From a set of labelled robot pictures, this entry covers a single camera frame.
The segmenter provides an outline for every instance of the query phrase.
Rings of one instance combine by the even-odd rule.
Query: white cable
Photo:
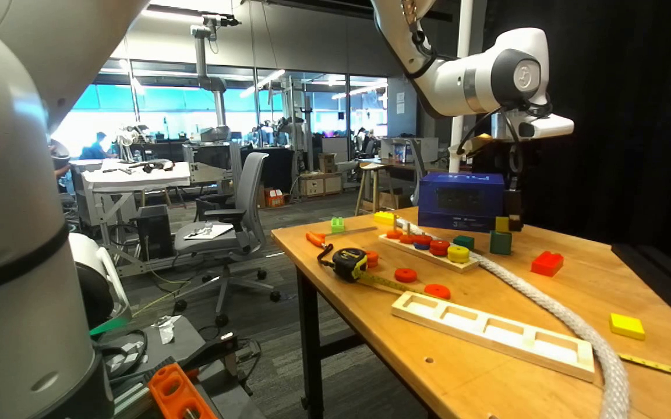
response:
[[[474,257],[478,258],[478,264],[484,270],[489,270],[492,275],[504,279],[509,286],[524,294],[530,300],[534,300],[535,306],[540,306],[549,315],[555,315],[576,335],[592,342],[592,350],[594,350],[594,355],[601,364],[601,370],[604,370],[604,406],[601,406],[598,417],[601,419],[626,419],[629,409],[631,409],[629,378],[625,373],[620,357],[613,352],[613,348],[584,320],[581,320],[576,311],[572,311],[569,307],[565,307],[555,298],[538,292],[534,285],[524,281],[523,278],[509,273],[505,268],[502,268],[498,264],[495,264],[481,253],[474,253]]]

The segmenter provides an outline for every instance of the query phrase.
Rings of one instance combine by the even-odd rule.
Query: wooden tabletop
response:
[[[401,209],[399,216],[415,221],[415,209]],[[572,335],[552,315],[527,300],[483,268],[454,270],[432,257],[412,253],[379,241],[372,216],[348,220],[354,234],[330,236],[341,246],[372,250],[379,253],[379,268],[372,273],[391,278],[397,268],[415,268],[419,285],[440,281],[452,292],[452,302],[492,311],[538,329]],[[307,244],[305,234],[326,234],[328,224],[307,224],[272,231],[278,244],[311,278],[318,292],[354,325],[365,342],[403,378],[403,382],[439,417],[598,417],[601,370],[594,384],[513,358],[509,355],[443,335],[427,325],[411,323],[391,315],[394,294],[348,285],[335,279],[334,270],[318,264],[320,250]],[[424,228],[452,241],[459,231]],[[660,300],[613,251],[608,244],[524,225],[513,236],[513,253],[489,253],[486,234],[462,234],[476,237],[476,250],[594,325],[616,352],[650,358],[671,366],[671,307]],[[540,251],[565,257],[565,268],[555,278],[530,270]],[[608,316],[638,316],[645,341],[631,341],[610,332]],[[640,366],[629,366],[631,417],[671,419],[671,376]]]

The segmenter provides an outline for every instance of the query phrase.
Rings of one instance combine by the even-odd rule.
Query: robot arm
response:
[[[538,29],[497,38],[484,53],[443,60],[419,18],[434,0],[372,0],[375,23],[427,107],[440,117],[492,114],[497,140],[538,140],[574,133],[574,122],[547,109],[547,40]]]
[[[109,417],[46,137],[147,0],[0,0],[0,417]]]

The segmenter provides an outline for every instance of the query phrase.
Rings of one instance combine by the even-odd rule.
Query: green block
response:
[[[492,231],[492,253],[513,253],[513,234]]]
[[[476,237],[457,236],[457,237],[452,241],[452,244],[474,250],[474,246],[476,246]]]
[[[344,220],[343,216],[334,216],[330,220],[330,236],[343,236],[348,231]]]

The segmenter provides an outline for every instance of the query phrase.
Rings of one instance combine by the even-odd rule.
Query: yellow block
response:
[[[625,316],[625,315],[617,315],[617,311],[610,315],[610,330],[616,335],[625,335],[625,338],[633,338],[633,341],[643,341],[645,338],[640,320]]]
[[[391,231],[397,224],[397,216],[391,213],[375,213],[375,224],[379,231]]]
[[[468,260],[471,260],[471,251],[468,251],[468,246],[450,244],[450,246],[447,246],[447,258],[450,258],[452,264],[468,264]]]
[[[509,234],[509,216],[497,216],[495,231],[497,231],[497,234]]]

